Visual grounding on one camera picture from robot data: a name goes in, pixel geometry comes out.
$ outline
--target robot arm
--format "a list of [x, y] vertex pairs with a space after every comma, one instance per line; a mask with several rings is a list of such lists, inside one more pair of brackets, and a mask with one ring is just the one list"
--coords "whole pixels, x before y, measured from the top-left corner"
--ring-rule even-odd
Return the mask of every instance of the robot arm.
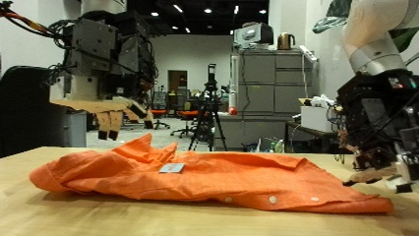
[[407, 70], [388, 31], [419, 26], [417, 5], [417, 0], [352, 1], [342, 43], [355, 73]]
[[348, 143], [360, 172], [347, 185], [401, 174], [417, 180], [419, 77], [407, 70], [389, 30], [419, 26], [417, 0], [354, 0], [342, 31], [355, 78], [339, 90]]
[[52, 37], [65, 50], [62, 63], [50, 67], [44, 80], [50, 87], [49, 102], [96, 113], [100, 139], [114, 140], [123, 111], [138, 118], [150, 115], [146, 92], [157, 69], [146, 23], [126, 12], [125, 0], [85, 0], [77, 20], [45, 28], [14, 14], [10, 3], [1, 4], [0, 17], [21, 20], [25, 30]]

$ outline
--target doorway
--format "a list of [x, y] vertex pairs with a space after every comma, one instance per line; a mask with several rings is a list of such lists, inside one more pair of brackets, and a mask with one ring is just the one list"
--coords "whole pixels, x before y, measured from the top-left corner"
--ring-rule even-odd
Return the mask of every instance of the doorway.
[[187, 88], [187, 71], [169, 71], [167, 92], [175, 91], [178, 87]]
[[187, 89], [187, 71], [169, 71], [167, 75], [169, 114], [177, 110], [175, 90], [178, 87]]

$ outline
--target box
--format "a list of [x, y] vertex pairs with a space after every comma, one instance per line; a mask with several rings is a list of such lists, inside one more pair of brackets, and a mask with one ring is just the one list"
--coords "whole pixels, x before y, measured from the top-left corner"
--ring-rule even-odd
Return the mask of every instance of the box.
[[336, 118], [334, 109], [302, 106], [300, 107], [300, 126], [324, 133], [336, 131], [336, 126], [327, 120]]

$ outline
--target gray cabinet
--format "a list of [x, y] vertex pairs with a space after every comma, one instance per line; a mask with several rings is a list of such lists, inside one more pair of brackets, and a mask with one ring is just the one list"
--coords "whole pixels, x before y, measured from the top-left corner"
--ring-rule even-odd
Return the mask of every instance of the gray cabinet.
[[[298, 99], [311, 97], [312, 64], [299, 51], [246, 50], [238, 53], [237, 116], [219, 116], [229, 150], [260, 137], [283, 139], [286, 122], [299, 113]], [[215, 127], [214, 149], [223, 150]]]
[[312, 64], [296, 50], [239, 51], [237, 110], [241, 115], [290, 116], [311, 97]]

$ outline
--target tripod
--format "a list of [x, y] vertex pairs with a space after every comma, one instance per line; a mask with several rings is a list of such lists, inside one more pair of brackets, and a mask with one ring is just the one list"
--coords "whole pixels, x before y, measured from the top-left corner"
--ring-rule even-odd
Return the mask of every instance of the tripod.
[[206, 89], [203, 91], [202, 100], [199, 101], [199, 107], [198, 107], [198, 124], [195, 133], [191, 138], [191, 143], [189, 145], [189, 149], [193, 148], [194, 141], [198, 138], [199, 135], [206, 132], [207, 140], [209, 140], [209, 151], [211, 151], [213, 148], [213, 133], [211, 133], [211, 127], [214, 127], [213, 121], [217, 124], [218, 130], [219, 130], [219, 136], [222, 140], [222, 146], [223, 150], [226, 150], [226, 144], [225, 144], [225, 136], [222, 133], [221, 123], [219, 123], [219, 117], [218, 117], [218, 106], [219, 103], [214, 99], [214, 92], [217, 91], [217, 81], [214, 79], [214, 64], [209, 64], [209, 82], [206, 83]]

